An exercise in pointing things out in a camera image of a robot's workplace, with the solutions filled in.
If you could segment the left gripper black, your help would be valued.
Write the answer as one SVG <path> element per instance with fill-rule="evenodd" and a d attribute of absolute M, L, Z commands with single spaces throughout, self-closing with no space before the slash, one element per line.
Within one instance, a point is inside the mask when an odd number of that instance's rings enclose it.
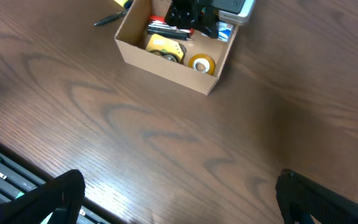
<path fill-rule="evenodd" d="M 172 0 L 164 21 L 179 29 L 194 29 L 217 39 L 218 16 L 214 12 L 212 0 Z"/>

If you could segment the cardboard box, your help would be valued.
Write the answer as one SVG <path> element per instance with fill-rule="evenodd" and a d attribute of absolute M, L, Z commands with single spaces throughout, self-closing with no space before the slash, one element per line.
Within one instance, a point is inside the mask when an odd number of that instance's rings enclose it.
<path fill-rule="evenodd" d="M 151 15 L 165 16 L 170 4 L 170 1 L 133 1 L 114 40 L 126 63 L 208 95 L 223 73 L 239 27 L 233 27 L 228 42 L 211 39 L 196 30 L 192 35 L 192 41 L 180 41 L 186 48 L 183 63 L 169 62 L 147 52 L 145 46 L 151 38 L 151 35 L 146 32 L 149 17 Z M 206 54 L 214 60 L 216 68 L 212 75 L 203 74 L 188 67 L 189 59 L 196 54 Z"/>

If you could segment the blue white staples box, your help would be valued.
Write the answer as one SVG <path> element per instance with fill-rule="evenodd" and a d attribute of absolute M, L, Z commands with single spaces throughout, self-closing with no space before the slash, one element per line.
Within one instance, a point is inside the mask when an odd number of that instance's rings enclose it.
<path fill-rule="evenodd" d="M 216 26 L 218 29 L 218 40 L 228 42 L 231 38 L 234 26 L 221 21 L 217 22 Z"/>

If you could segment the correction tape dispenser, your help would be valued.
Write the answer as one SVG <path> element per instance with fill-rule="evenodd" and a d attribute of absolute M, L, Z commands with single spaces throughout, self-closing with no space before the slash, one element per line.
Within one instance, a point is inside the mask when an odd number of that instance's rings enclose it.
<path fill-rule="evenodd" d="M 151 50 L 150 53 L 157 55 L 159 57 L 165 58 L 165 59 L 175 62 L 175 63 L 180 62 L 179 59 L 177 58 L 177 56 L 170 52 L 162 52 L 160 50 Z"/>

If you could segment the black ballpoint pen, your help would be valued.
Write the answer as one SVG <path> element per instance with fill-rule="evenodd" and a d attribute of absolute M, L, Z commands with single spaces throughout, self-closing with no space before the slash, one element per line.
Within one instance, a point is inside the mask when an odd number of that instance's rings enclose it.
<path fill-rule="evenodd" d="M 114 22 L 114 21 L 124 17 L 127 14 L 127 12 L 128 12 L 128 10 L 125 10 L 125 11 L 118 12 L 117 14 L 113 14 L 108 17 L 105 17 L 105 18 L 101 19 L 100 21 L 95 22 L 94 26 L 103 26 L 110 22 Z"/>

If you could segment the red black stapler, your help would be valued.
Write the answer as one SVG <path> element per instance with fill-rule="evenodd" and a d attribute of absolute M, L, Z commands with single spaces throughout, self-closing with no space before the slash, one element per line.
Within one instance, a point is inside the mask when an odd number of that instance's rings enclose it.
<path fill-rule="evenodd" d="M 163 17 L 151 15 L 149 16 L 147 33 L 150 35 L 158 34 L 169 39 L 192 41 L 191 36 L 194 30 L 179 29 L 175 26 L 170 26 L 164 21 Z"/>

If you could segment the cream sticky note pad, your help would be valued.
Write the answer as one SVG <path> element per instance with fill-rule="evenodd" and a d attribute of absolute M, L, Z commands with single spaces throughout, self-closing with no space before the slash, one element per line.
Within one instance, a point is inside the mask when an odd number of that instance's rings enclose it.
<path fill-rule="evenodd" d="M 151 35 L 145 50 L 148 52 L 151 50 L 160 50 L 162 52 L 173 53 L 179 59 L 179 63 L 182 63 L 186 54 L 186 48 L 183 44 L 158 34 Z"/>

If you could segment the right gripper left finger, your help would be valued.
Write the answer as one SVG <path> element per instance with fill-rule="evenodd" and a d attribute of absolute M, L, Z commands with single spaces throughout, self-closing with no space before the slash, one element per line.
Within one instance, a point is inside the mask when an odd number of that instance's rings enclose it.
<path fill-rule="evenodd" d="M 76 169 L 56 177 L 23 196 L 0 205 L 0 223 L 76 223 L 85 197 L 85 181 Z"/>

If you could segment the yellow highlighter marker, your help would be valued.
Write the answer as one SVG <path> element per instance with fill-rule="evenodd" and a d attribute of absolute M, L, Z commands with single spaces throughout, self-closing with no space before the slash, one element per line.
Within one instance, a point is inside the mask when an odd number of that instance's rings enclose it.
<path fill-rule="evenodd" d="M 128 9 L 132 5 L 133 0 L 114 0 L 114 2 L 123 7 L 124 9 Z"/>

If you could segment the yellow adhesive tape roll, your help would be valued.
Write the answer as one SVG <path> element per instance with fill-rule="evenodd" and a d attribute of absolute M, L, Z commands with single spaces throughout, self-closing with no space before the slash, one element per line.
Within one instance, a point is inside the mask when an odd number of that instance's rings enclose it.
<path fill-rule="evenodd" d="M 196 54 L 190 58 L 188 67 L 201 73 L 213 75 L 216 68 L 214 60 L 206 54 Z"/>

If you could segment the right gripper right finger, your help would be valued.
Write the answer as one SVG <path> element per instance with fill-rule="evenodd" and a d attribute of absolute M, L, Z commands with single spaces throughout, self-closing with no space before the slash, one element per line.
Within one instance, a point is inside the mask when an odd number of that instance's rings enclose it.
<path fill-rule="evenodd" d="M 358 204 L 305 176 L 284 169 L 276 199 L 285 223 L 357 223 Z"/>

